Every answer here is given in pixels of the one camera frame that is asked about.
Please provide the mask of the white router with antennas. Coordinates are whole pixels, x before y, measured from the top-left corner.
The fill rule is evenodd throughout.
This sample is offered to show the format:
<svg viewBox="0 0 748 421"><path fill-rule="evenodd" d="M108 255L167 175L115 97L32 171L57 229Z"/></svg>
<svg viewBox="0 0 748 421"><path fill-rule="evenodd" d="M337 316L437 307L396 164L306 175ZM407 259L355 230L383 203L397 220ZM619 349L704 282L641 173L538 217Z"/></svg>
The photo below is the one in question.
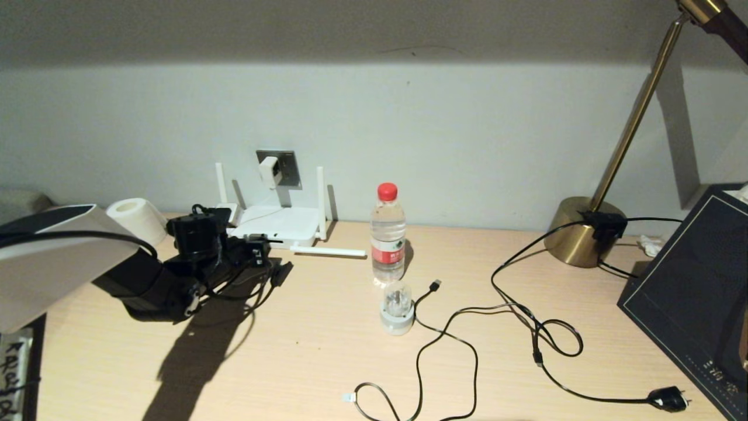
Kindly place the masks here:
<svg viewBox="0 0 748 421"><path fill-rule="evenodd" d="M227 202L223 165L216 163L217 183L221 203ZM316 168L316 206L283 207L282 205L240 205L240 221L236 227L228 227L229 237L245 240L247 234L265 234L270 246L278 250L289 250L299 255L366 258L365 250L351 250L318 246L328 240L328 185L325 168Z"/></svg>

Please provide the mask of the water bottle red cap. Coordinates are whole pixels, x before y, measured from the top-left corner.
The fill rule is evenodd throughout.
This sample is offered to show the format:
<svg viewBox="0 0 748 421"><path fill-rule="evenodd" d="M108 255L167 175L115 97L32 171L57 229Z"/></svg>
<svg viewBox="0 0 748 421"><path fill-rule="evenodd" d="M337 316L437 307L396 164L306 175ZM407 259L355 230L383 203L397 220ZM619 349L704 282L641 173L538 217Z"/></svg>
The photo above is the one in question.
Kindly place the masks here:
<svg viewBox="0 0 748 421"><path fill-rule="evenodd" d="M381 183L370 213L370 256L375 285L384 288L404 275L406 214L394 183Z"/></svg>

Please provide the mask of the white toilet paper roll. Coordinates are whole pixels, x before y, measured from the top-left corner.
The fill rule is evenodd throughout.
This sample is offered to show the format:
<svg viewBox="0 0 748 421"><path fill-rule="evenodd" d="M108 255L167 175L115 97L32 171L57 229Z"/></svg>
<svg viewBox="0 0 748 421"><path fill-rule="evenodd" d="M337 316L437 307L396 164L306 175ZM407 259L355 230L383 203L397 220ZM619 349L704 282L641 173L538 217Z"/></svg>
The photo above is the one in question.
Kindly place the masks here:
<svg viewBox="0 0 748 421"><path fill-rule="evenodd" d="M152 246L160 245L167 237L165 216L146 199L134 198L115 202L105 213L134 237Z"/></svg>

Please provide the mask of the small white clear humidifier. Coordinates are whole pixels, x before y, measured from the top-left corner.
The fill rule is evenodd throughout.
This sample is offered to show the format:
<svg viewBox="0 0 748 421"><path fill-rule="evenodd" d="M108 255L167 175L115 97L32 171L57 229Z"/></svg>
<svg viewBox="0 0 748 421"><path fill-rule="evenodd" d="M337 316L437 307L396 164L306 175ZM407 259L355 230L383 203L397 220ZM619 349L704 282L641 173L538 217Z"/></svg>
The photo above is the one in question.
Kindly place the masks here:
<svg viewBox="0 0 748 421"><path fill-rule="evenodd" d="M409 284L403 281L387 285L379 306L379 317L385 332L392 336L408 333L414 323L415 300Z"/></svg>

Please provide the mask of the brass desk lamp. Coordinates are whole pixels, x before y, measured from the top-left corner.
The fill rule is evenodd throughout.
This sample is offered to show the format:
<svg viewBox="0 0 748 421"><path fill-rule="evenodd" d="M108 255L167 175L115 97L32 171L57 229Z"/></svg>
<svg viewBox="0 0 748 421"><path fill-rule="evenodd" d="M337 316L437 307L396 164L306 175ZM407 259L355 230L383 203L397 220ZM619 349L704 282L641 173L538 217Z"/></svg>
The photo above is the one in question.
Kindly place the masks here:
<svg viewBox="0 0 748 421"><path fill-rule="evenodd" d="M595 192L590 196L571 196L559 203L549 226L542 238L545 248L557 260L575 267L598 267L608 256L617 240L596 241L591 235L593 229L585 226L580 212L599 211L625 214L620 208L606 202L607 194L618 175L626 154L638 133L657 86L662 80L667 64L682 29L686 24L700 27L703 32L717 36L748 65L748 25L737 16L728 0L675 0L678 16L670 22L657 54L652 61L649 74L644 80L634 101L630 115L622 129L617 146L611 154Z"/></svg>

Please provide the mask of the black box with gold trim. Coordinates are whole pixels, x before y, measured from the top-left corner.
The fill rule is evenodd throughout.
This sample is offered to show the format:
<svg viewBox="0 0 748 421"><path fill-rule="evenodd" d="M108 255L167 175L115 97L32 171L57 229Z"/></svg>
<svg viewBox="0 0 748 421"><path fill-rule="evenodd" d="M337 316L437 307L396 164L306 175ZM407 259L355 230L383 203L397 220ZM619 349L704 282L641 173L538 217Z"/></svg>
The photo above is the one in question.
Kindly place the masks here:
<svg viewBox="0 0 748 421"><path fill-rule="evenodd" d="M745 186L708 187L618 303L727 421L748 421Z"/></svg>

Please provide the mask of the grey wall socket plate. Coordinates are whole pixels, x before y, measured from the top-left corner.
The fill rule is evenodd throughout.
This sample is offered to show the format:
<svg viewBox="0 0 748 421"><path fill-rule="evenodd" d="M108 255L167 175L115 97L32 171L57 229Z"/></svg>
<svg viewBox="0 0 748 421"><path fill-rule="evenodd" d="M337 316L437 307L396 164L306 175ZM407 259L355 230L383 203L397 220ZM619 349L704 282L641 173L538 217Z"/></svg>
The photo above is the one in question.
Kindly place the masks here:
<svg viewBox="0 0 748 421"><path fill-rule="evenodd" d="M258 150L255 154L258 166L260 160L266 156L275 156L279 159L283 178L278 187L302 189L301 173L297 167L296 153L294 151Z"/></svg>

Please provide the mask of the black adapter plug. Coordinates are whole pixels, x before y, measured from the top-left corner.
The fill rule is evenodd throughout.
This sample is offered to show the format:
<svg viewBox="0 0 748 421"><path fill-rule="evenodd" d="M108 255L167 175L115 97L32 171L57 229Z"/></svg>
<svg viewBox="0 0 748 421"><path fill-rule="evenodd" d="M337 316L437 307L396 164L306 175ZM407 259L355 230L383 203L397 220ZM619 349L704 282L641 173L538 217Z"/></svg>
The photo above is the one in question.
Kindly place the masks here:
<svg viewBox="0 0 748 421"><path fill-rule="evenodd" d="M612 241L622 237L628 226L628 219L620 213L580 212L583 224L593 229L591 237L596 241Z"/></svg>

